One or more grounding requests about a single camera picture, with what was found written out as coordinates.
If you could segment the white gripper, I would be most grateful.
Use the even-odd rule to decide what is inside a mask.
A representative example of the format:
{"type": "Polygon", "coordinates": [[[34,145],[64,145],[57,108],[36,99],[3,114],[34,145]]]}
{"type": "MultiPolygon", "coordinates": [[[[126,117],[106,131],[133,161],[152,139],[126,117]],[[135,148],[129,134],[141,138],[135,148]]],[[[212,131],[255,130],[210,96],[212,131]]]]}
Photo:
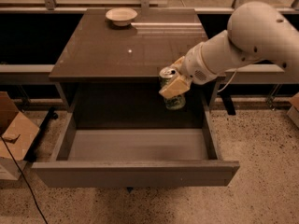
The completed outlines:
{"type": "Polygon", "coordinates": [[[217,77],[204,63],[202,44],[191,48],[185,56],[178,58],[170,67],[177,73],[180,73],[180,75],[171,78],[170,81],[159,90],[159,93],[165,99],[171,99],[187,92],[192,82],[197,85],[204,85],[217,77]]]}

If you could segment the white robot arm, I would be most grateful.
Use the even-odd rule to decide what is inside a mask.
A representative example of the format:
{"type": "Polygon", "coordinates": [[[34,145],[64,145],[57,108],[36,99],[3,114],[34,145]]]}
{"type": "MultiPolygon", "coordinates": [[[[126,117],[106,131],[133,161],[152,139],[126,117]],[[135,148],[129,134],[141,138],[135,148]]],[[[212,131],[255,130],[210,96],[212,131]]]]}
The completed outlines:
{"type": "Polygon", "coordinates": [[[159,93],[170,99],[193,83],[204,85],[229,69],[262,60],[278,65],[293,80],[299,78],[299,32],[272,6],[249,2],[232,13],[224,31],[170,65],[176,73],[159,93]]]}

